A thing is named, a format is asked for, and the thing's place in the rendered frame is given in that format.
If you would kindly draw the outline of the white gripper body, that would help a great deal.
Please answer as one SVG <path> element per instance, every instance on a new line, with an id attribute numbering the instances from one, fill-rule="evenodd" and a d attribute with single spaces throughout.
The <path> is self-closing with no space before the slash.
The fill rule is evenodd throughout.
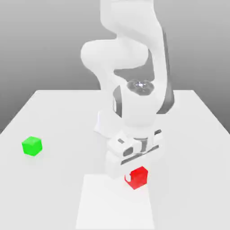
<path id="1" fill-rule="evenodd" d="M 131 171 L 145 167 L 157 162 L 162 157 L 162 143 L 155 145 L 150 151 L 143 154 L 135 154 L 126 159 L 116 156 L 111 151 L 107 151 L 105 158 L 105 172 L 111 178 L 116 179 Z"/>

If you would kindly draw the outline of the small red cube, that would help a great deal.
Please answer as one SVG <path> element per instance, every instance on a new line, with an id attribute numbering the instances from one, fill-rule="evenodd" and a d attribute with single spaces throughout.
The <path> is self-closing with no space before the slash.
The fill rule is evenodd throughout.
<path id="1" fill-rule="evenodd" d="M 126 181 L 127 184 L 134 190 L 144 186 L 147 183 L 148 170 L 143 166 L 131 171 L 131 181 Z"/>

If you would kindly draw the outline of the small green cube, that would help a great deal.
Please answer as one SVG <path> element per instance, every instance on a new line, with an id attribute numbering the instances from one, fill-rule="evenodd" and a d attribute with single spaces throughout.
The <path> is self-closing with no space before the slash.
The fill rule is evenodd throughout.
<path id="1" fill-rule="evenodd" d="M 38 137 L 30 136 L 22 142 L 22 148 L 24 154 L 36 156 L 43 149 L 42 141 Z"/>

